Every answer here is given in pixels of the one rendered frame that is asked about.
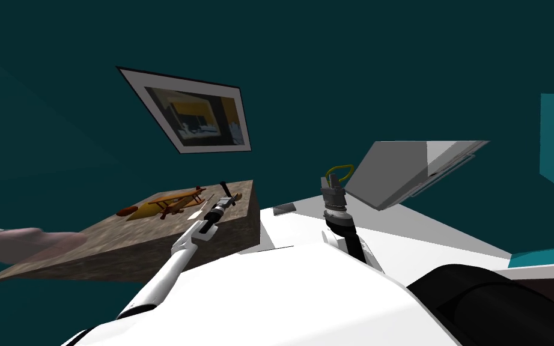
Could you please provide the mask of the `white appliance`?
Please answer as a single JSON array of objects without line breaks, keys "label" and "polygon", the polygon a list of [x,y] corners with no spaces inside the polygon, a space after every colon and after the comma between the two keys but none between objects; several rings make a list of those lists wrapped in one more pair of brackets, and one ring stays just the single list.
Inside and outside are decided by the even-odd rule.
[{"label": "white appliance", "polygon": [[373,252],[384,256],[383,265],[394,256],[379,247],[403,241],[395,247],[397,252],[417,264],[459,263],[490,270],[505,270],[509,266],[510,253],[411,208],[398,204],[378,211],[352,196],[347,196],[346,201],[361,237],[375,240]]}]

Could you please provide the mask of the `framed picture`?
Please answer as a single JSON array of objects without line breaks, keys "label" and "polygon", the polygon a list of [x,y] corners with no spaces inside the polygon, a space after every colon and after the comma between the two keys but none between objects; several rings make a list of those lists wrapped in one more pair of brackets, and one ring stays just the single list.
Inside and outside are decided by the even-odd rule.
[{"label": "framed picture", "polygon": [[252,150],[239,87],[117,69],[180,154]]}]

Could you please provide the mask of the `brown stone table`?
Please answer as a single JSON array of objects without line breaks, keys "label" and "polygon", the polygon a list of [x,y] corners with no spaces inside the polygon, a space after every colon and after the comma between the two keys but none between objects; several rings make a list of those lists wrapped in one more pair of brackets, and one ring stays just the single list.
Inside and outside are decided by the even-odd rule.
[{"label": "brown stone table", "polygon": [[[198,246],[185,270],[194,269],[260,243],[260,206],[252,180],[228,183],[241,200],[226,209],[209,241]],[[110,216],[83,230],[88,240],[56,258],[16,264],[0,272],[0,281],[45,279],[146,283],[171,255],[172,245],[193,224],[195,208],[164,220],[148,217],[126,221]]]}]

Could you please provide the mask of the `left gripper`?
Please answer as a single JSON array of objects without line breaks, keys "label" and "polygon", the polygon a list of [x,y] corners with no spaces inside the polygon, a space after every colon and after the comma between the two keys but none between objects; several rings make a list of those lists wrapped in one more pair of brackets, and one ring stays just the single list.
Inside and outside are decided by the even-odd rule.
[{"label": "left gripper", "polygon": [[224,193],[226,196],[220,198],[218,202],[215,205],[216,209],[220,209],[222,211],[225,211],[227,208],[229,208],[233,203],[237,201],[237,195],[231,194],[229,188],[227,187],[227,184],[225,181],[221,181],[220,185],[222,186]]}]

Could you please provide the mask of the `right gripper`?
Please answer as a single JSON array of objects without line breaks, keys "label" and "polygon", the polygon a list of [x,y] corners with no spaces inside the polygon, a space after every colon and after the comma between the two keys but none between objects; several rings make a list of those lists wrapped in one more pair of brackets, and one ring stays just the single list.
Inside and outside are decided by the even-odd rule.
[{"label": "right gripper", "polygon": [[327,205],[346,205],[345,190],[340,188],[339,177],[336,174],[330,174],[329,179],[321,177],[321,194],[324,203]]}]

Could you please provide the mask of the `grey appliance door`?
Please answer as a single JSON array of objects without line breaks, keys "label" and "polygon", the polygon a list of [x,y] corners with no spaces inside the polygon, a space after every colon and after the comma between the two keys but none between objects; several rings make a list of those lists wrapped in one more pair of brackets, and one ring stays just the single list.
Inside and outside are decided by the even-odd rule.
[{"label": "grey appliance door", "polygon": [[377,209],[402,203],[475,157],[487,141],[376,141],[345,185]]}]

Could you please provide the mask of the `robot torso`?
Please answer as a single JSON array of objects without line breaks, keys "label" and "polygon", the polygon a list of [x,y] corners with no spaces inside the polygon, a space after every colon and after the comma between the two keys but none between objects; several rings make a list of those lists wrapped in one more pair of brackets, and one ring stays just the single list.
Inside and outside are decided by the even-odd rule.
[{"label": "robot torso", "polygon": [[324,241],[180,274],[150,311],[62,346],[462,346],[404,285]]}]

